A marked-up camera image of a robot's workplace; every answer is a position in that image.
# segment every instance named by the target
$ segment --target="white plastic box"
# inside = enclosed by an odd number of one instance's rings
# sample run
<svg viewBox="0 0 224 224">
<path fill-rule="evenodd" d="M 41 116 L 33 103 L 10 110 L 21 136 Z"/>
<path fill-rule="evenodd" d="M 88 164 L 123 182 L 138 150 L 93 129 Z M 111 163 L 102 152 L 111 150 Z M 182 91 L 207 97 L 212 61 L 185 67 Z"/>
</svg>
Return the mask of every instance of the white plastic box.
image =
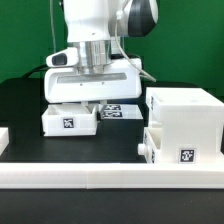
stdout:
<svg viewBox="0 0 224 224">
<path fill-rule="evenodd" d="M 95 135 L 97 106 L 51 104 L 42 115 L 44 136 Z"/>
<path fill-rule="evenodd" d="M 220 149 L 224 104 L 199 88 L 148 88 L 149 123 L 139 153 L 149 163 L 214 163 Z"/>
<path fill-rule="evenodd" d="M 9 144 L 8 128 L 0 128 L 0 155 Z"/>
</svg>

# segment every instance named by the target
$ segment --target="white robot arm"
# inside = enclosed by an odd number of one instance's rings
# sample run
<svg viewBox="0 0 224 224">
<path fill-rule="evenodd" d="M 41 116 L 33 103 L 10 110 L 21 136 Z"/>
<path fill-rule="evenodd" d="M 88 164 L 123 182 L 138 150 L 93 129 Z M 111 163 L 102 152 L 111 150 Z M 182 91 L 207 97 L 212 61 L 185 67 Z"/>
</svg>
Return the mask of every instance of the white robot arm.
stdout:
<svg viewBox="0 0 224 224">
<path fill-rule="evenodd" d="M 147 35 L 156 25 L 156 0 L 64 0 L 68 48 L 47 58 L 45 96 L 50 103 L 136 98 L 139 70 L 111 59 L 113 36 Z"/>
</svg>

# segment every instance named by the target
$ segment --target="black cable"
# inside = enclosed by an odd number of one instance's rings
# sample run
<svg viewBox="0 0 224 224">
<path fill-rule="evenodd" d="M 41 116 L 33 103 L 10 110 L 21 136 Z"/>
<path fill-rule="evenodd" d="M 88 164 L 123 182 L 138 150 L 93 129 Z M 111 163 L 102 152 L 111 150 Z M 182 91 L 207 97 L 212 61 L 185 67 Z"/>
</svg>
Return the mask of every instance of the black cable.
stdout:
<svg viewBox="0 0 224 224">
<path fill-rule="evenodd" d="M 47 68 L 47 65 L 46 65 L 46 64 L 44 64 L 44 65 L 40 65 L 40 66 L 38 66 L 38 67 L 32 69 L 31 71 L 25 73 L 25 74 L 22 76 L 22 78 L 27 79 L 27 78 L 29 78 L 29 77 L 30 77 L 33 73 L 35 73 L 35 72 L 43 72 L 43 71 L 46 71 L 46 69 L 44 69 L 44 68 Z"/>
</svg>

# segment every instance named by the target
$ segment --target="green wall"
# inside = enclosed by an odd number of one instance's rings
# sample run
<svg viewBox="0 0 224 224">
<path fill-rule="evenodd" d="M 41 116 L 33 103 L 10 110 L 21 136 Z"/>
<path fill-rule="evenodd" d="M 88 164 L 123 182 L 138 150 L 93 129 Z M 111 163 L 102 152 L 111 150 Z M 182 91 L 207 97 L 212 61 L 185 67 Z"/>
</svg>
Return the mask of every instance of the green wall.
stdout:
<svg viewBox="0 0 224 224">
<path fill-rule="evenodd" d="M 54 2 L 61 50 L 66 32 Z M 160 0 L 157 27 L 146 38 L 128 38 L 126 51 L 142 56 L 159 81 L 191 82 L 224 97 L 223 12 L 223 0 Z M 0 82 L 43 64 L 52 53 L 49 1 L 1 0 L 0 32 Z"/>
</svg>

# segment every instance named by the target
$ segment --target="large white box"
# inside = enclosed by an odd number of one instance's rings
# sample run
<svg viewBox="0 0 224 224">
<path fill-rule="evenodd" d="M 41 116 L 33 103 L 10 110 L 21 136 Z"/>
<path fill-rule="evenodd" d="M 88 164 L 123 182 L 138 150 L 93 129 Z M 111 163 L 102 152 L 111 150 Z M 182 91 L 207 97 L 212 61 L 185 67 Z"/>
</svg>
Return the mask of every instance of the large white box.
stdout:
<svg viewBox="0 0 224 224">
<path fill-rule="evenodd" d="M 214 163 L 220 159 L 224 104 L 200 88 L 148 88 L 145 157 L 152 163 Z"/>
</svg>

